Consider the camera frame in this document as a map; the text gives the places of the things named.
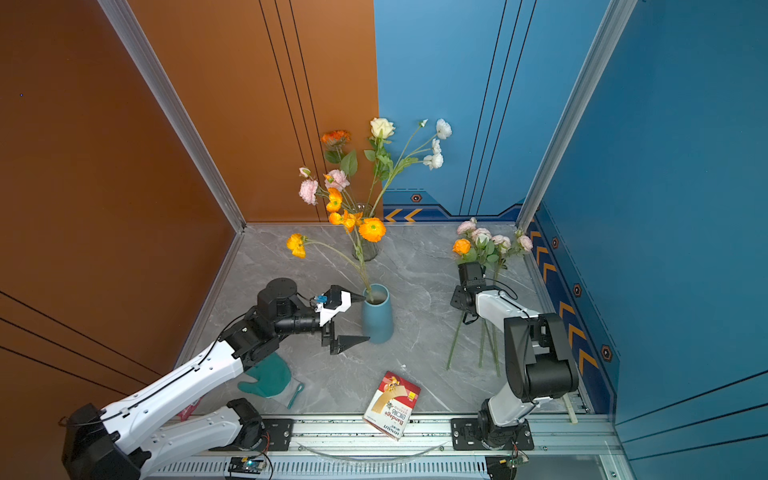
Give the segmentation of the clear glass vase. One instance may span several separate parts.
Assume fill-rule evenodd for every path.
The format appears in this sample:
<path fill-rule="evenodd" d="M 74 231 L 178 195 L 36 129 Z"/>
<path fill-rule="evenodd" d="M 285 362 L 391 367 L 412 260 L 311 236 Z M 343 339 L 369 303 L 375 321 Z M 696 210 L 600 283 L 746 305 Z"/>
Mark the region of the clear glass vase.
<path fill-rule="evenodd" d="M 356 204 L 356 212 L 360 213 L 365 218 L 370 217 L 372 215 L 372 206 L 370 204 L 358 202 Z M 354 243 L 352 248 L 352 255 L 356 260 L 369 262 L 377 256 L 377 244 L 371 243 L 363 238 L 357 229 L 352 232 L 352 238 Z"/>

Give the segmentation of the teal cylindrical vase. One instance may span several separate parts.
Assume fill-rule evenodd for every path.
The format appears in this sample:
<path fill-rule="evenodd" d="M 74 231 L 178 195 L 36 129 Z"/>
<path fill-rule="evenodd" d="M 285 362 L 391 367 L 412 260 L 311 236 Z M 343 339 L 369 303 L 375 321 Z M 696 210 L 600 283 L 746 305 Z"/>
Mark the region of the teal cylindrical vase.
<path fill-rule="evenodd" d="M 389 290 L 381 284 L 372 284 L 362 305 L 363 334 L 373 344 L 383 344 L 394 333 L 394 317 Z"/>

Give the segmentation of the yellow orange ranunculus stem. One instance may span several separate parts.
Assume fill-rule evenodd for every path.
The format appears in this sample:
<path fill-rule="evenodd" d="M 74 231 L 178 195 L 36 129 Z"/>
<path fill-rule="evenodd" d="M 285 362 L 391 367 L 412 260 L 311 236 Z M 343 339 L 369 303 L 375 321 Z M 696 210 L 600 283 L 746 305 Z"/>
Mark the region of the yellow orange ranunculus stem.
<path fill-rule="evenodd" d="M 473 243 L 467 238 L 461 238 L 456 240 L 453 245 L 453 252 L 459 256 L 460 263 L 474 262 L 477 259 L 477 251 Z M 452 360 L 453 360 L 455 348 L 458 342 L 458 336 L 460 333 L 461 325 L 463 324 L 465 318 L 466 318 L 466 315 L 463 314 L 457 323 L 452 344 L 449 350 L 447 363 L 446 363 L 447 370 L 451 369 Z"/>

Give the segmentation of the orange flower bunch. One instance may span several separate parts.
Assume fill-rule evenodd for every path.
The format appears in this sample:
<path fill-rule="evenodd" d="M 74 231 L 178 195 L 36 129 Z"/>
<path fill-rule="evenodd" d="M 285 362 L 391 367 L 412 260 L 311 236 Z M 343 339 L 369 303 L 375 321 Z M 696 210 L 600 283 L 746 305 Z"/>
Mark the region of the orange flower bunch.
<path fill-rule="evenodd" d="M 347 238 L 350 240 L 352 246 L 354 246 L 352 234 L 348 234 L 343 226 L 340 225 L 334 225 L 337 227 L 341 227 L 344 232 L 347 235 Z M 372 285 L 368 272 L 366 267 L 366 262 L 362 260 L 356 260 L 352 254 L 346 254 L 343 253 L 341 250 L 331 246 L 330 244 L 323 243 L 316 239 L 311 239 L 305 235 L 295 233 L 291 235 L 286 240 L 286 247 L 290 250 L 293 256 L 304 259 L 306 257 L 306 249 L 308 246 L 315 245 L 317 248 L 324 248 L 329 251 L 332 251 L 336 254 L 338 254 L 346 264 L 351 265 L 359 275 L 363 286 L 364 286 L 364 293 L 363 295 L 366 297 L 366 294 L 370 292 L 370 286 Z"/>

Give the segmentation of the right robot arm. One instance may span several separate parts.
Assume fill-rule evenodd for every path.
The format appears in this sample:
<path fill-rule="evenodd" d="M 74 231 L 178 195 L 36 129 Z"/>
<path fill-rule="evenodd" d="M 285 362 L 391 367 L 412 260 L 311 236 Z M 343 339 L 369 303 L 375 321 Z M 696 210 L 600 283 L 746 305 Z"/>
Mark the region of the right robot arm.
<path fill-rule="evenodd" d="M 477 262 L 459 264 L 458 273 L 451 305 L 503 333 L 506 384 L 483 402 L 476 437 L 488 449 L 530 450 L 527 416 L 579 387 L 564 321 L 556 313 L 524 307 L 503 287 L 489 284 Z"/>

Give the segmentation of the cream white rose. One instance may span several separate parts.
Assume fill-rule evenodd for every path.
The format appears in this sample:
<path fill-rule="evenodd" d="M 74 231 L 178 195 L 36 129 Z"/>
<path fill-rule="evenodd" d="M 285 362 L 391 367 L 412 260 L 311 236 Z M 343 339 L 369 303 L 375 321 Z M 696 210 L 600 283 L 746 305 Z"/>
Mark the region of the cream white rose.
<path fill-rule="evenodd" d="M 396 127 L 386 118 L 374 118 L 370 121 L 371 136 L 368 141 L 371 149 L 364 151 L 365 158 L 373 164 L 373 181 L 369 190 L 367 201 L 369 216 L 374 216 L 378 205 L 381 203 L 384 192 L 390 185 L 395 176 L 395 162 L 386 146 L 391 143 L 389 140 L 395 133 Z M 373 190 L 376 185 L 381 190 L 375 201 L 371 202 Z"/>

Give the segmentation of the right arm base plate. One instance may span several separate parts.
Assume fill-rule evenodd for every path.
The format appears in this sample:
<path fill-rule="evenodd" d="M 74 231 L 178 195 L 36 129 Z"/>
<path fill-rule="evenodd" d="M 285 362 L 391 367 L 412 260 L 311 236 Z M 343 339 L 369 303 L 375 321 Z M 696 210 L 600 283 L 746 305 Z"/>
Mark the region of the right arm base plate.
<path fill-rule="evenodd" d="M 453 418 L 450 427 L 456 451 L 532 451 L 535 448 L 527 420 L 516 426 L 498 427 L 493 423 L 483 423 L 478 418 Z"/>

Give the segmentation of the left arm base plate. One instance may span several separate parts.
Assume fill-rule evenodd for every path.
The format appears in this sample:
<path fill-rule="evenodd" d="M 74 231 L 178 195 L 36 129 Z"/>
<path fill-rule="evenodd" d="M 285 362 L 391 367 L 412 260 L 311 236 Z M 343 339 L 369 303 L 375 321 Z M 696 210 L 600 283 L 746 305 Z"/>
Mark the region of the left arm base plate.
<path fill-rule="evenodd" d="M 235 440 L 211 451 L 255 451 L 286 452 L 289 450 L 294 420 L 291 418 L 266 418 L 259 425 L 253 424 L 245 434 L 238 434 Z"/>

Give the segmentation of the white ranunculus flower stem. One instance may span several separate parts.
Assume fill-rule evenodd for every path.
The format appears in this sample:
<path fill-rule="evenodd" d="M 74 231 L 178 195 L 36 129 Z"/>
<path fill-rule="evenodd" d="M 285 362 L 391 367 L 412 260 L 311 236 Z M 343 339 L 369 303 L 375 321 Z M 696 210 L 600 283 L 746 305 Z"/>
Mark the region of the white ranunculus flower stem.
<path fill-rule="evenodd" d="M 407 168 L 413 165 L 424 165 L 429 170 L 437 170 L 443 167 L 445 159 L 442 151 L 441 142 L 448 140 L 452 134 L 452 126 L 444 119 L 438 119 L 435 126 L 435 132 L 428 137 L 421 145 L 413 145 L 415 137 L 421 133 L 429 123 L 428 119 L 420 120 L 413 133 L 410 135 L 397 157 L 389 151 L 388 146 L 392 143 L 392 137 L 389 138 L 390 144 L 386 146 L 395 162 L 395 176 L 390 185 L 384 192 L 389 190 L 394 180 L 401 175 Z"/>

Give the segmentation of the orange gerbera flower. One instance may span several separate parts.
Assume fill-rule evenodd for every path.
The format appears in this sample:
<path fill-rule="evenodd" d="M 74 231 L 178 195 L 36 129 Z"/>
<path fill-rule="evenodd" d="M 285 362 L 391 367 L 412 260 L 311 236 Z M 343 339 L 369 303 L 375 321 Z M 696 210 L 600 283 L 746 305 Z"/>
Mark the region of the orange gerbera flower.
<path fill-rule="evenodd" d="M 348 148 L 350 142 L 351 134 L 346 130 L 333 130 L 321 137 L 324 159 L 332 166 L 332 170 L 325 174 L 326 187 L 339 190 L 347 204 L 354 207 L 350 185 L 358 171 L 358 159 L 357 152 Z"/>

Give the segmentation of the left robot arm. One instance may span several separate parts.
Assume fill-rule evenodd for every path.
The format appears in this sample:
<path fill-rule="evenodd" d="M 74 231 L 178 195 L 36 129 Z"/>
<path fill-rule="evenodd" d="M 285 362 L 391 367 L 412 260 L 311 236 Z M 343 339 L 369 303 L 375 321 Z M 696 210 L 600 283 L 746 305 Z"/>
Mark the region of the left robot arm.
<path fill-rule="evenodd" d="M 62 464 L 72 479 L 145 479 L 211 448 L 248 451 L 265 443 L 264 422 L 246 399 L 194 420 L 172 418 L 209 391 L 275 353 L 292 334 L 321 335 L 336 355 L 365 342 L 337 336 L 333 319 L 364 296 L 339 285 L 303 301 L 295 281 L 271 280 L 256 304 L 201 353 L 144 389 L 104 408 L 87 404 L 67 419 Z"/>

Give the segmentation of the pink peony flower stem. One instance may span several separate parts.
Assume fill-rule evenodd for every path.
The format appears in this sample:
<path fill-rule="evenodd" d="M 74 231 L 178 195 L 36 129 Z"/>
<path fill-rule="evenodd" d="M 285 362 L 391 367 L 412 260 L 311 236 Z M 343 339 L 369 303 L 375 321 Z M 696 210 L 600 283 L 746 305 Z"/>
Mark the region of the pink peony flower stem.
<path fill-rule="evenodd" d="M 306 167 L 298 169 L 302 178 L 299 189 L 299 197 L 307 204 L 317 206 L 323 201 L 328 214 L 341 214 L 343 210 L 356 213 L 358 208 L 348 190 L 350 181 L 347 174 L 341 169 L 331 170 L 316 178 L 312 171 Z"/>

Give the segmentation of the orange poppy flower stem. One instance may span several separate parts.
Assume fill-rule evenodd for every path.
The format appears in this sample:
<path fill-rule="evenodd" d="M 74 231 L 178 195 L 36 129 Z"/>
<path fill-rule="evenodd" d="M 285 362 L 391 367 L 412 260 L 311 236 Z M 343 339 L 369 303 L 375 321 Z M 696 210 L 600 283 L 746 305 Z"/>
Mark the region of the orange poppy flower stem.
<path fill-rule="evenodd" d="M 379 218 L 345 209 L 343 195 L 335 188 L 328 189 L 326 210 L 329 213 L 330 223 L 343 226 L 348 234 L 357 231 L 362 239 L 372 243 L 378 243 L 386 235 L 386 227 Z"/>

